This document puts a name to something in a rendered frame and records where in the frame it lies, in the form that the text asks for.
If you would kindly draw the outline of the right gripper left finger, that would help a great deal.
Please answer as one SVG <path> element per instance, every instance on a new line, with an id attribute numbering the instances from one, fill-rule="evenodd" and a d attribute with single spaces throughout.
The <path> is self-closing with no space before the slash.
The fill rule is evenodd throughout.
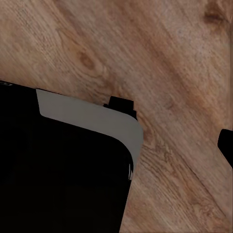
<path id="1" fill-rule="evenodd" d="M 0 187 L 25 148 L 21 129 L 0 134 Z"/>

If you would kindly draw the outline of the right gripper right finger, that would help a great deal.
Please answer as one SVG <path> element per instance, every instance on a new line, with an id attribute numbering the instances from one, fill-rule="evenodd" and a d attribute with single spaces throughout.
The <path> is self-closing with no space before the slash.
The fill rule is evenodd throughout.
<path id="1" fill-rule="evenodd" d="M 222 129 L 217 145 L 233 168 L 233 131 Z"/>

